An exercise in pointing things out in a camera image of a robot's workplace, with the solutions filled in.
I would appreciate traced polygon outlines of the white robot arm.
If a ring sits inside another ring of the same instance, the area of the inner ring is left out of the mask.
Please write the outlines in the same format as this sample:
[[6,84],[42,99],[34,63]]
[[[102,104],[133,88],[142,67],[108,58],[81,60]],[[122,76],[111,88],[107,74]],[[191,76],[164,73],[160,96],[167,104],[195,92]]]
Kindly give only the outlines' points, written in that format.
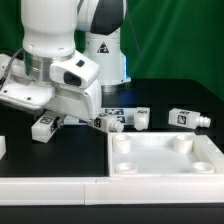
[[74,33],[109,35],[125,14],[126,0],[21,0],[23,59],[0,54],[0,102],[95,119],[102,102],[99,65],[76,50]]

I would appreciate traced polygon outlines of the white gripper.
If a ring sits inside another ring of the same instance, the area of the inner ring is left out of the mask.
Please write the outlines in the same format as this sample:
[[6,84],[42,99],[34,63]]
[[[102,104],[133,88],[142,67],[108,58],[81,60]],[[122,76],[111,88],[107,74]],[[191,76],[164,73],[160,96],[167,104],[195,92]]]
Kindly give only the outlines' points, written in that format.
[[63,114],[56,127],[64,126],[65,115],[84,121],[95,119],[101,109],[99,65],[78,51],[65,61],[34,58],[25,69],[21,54],[0,54],[0,102],[26,111],[44,109]]

